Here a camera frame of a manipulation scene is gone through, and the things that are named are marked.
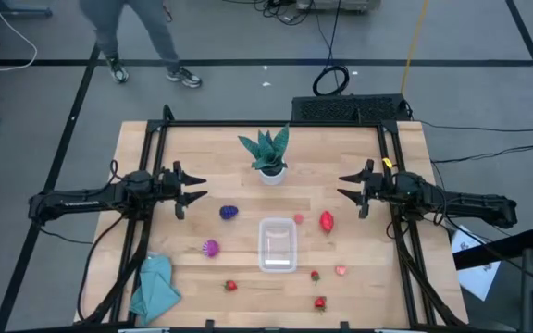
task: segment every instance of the transparent container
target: transparent container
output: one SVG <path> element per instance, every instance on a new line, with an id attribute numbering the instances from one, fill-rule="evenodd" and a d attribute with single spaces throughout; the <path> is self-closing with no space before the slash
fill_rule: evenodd
<path id="1" fill-rule="evenodd" d="M 258 227 L 258 266 L 265 273 L 297 268 L 297 230 L 290 218 L 267 217 Z"/>

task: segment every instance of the teal cloth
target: teal cloth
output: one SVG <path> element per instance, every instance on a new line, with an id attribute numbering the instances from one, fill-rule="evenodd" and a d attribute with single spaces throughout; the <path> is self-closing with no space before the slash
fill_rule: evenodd
<path id="1" fill-rule="evenodd" d="M 141 286 L 130 299 L 129 310 L 139 315 L 141 325 L 169 310 L 180 301 L 180 293 L 170 285 L 172 264 L 164 255 L 145 259 L 141 266 Z"/>

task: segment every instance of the small red fruit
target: small red fruit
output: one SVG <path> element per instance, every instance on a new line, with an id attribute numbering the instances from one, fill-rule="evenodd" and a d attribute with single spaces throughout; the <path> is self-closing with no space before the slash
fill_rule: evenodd
<path id="1" fill-rule="evenodd" d="M 296 224 L 302 224 L 302 222 L 304 222 L 304 216 L 301 214 L 296 214 L 293 216 L 293 221 L 295 221 Z"/>
<path id="2" fill-rule="evenodd" d="M 320 216 L 320 227 L 327 234 L 329 234 L 334 228 L 334 217 L 329 211 L 324 211 Z"/>
<path id="3" fill-rule="evenodd" d="M 347 267 L 345 266 L 336 266 L 334 270 L 337 272 L 338 275 L 343 276 L 345 273 L 347 273 Z"/>
<path id="4" fill-rule="evenodd" d="M 226 281 L 226 284 L 223 286 L 227 291 L 234 291 L 238 288 L 238 285 L 236 282 L 232 280 Z"/>
<path id="5" fill-rule="evenodd" d="M 310 278 L 312 278 L 312 281 L 317 284 L 320 280 L 320 275 L 318 274 L 318 271 L 312 271 L 312 273 L 310 273 Z"/>
<path id="6" fill-rule="evenodd" d="M 320 313 L 323 313 L 326 311 L 326 297 L 320 296 L 316 299 L 314 302 L 314 307 L 316 310 L 318 310 Z"/>

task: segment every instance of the white cable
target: white cable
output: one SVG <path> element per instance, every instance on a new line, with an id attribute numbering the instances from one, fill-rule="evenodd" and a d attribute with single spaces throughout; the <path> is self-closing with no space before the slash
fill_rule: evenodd
<path id="1" fill-rule="evenodd" d="M 22 65 L 22 66 L 18 66 L 18 67 L 13 67 L 13 68 L 0 68 L 0 71 L 24 69 L 24 68 L 29 67 L 30 65 L 32 65 L 34 60 L 36 60 L 36 56 L 38 55 L 38 49 L 36 48 L 36 46 L 34 46 L 34 44 L 31 41 L 28 40 L 28 38 L 24 37 L 24 35 L 19 33 L 14 27 L 12 27 L 11 24 L 9 24 L 9 22 L 7 22 L 6 18 L 4 18 L 4 16 L 1 14 L 1 12 L 0 12 L 0 18 L 9 27 L 9 29 L 11 29 L 13 32 L 15 32 L 21 39 L 26 41 L 26 43 L 28 43 L 32 47 L 32 49 L 34 50 L 34 56 L 32 57 L 32 60 L 30 62 L 28 62 L 28 64 Z"/>

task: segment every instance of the person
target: person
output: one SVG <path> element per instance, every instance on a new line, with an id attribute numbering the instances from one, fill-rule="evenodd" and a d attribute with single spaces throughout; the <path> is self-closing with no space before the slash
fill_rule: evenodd
<path id="1" fill-rule="evenodd" d="M 94 25 L 96 43 L 106 57 L 112 79 L 124 83 L 129 73 L 118 57 L 117 29 L 123 7 L 128 4 L 149 32 L 155 50 L 165 61 L 166 77 L 187 87 L 198 88 L 201 79 L 180 65 L 172 36 L 167 29 L 167 16 L 163 0 L 80 0 L 84 16 Z"/>

